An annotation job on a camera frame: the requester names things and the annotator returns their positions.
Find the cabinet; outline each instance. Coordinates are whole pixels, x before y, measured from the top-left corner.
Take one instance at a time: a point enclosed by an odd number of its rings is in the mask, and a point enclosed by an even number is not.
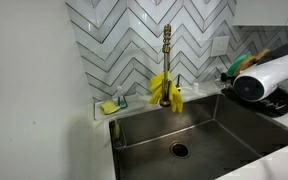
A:
[[[288,0],[237,0],[233,25],[288,26]]]

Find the white wall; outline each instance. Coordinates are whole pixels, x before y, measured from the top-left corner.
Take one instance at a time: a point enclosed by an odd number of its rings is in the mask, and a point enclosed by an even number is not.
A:
[[[90,101],[63,0],[0,0],[0,179],[89,179]]]

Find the wall outlet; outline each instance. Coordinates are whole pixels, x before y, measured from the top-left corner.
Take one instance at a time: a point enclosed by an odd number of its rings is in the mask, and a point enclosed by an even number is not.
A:
[[[227,53],[229,40],[230,36],[215,37],[213,40],[211,57],[225,55]]]

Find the soap dish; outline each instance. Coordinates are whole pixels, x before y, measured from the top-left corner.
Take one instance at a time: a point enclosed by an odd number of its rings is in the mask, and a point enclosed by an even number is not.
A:
[[[105,101],[97,102],[94,104],[94,119],[95,120],[112,120],[117,118],[122,118],[127,116],[128,113],[142,109],[144,107],[144,103],[139,99],[139,94],[134,94],[130,96],[124,96],[125,100],[128,104],[127,108],[120,109],[119,111],[105,115],[103,109],[101,108],[101,104]],[[118,99],[112,99],[117,105]]]

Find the yellow sponge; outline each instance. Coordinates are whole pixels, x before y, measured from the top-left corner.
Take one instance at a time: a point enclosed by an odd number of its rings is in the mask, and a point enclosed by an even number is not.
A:
[[[101,104],[101,108],[104,110],[104,114],[112,114],[121,109],[120,106],[116,106],[114,101],[109,100]]]

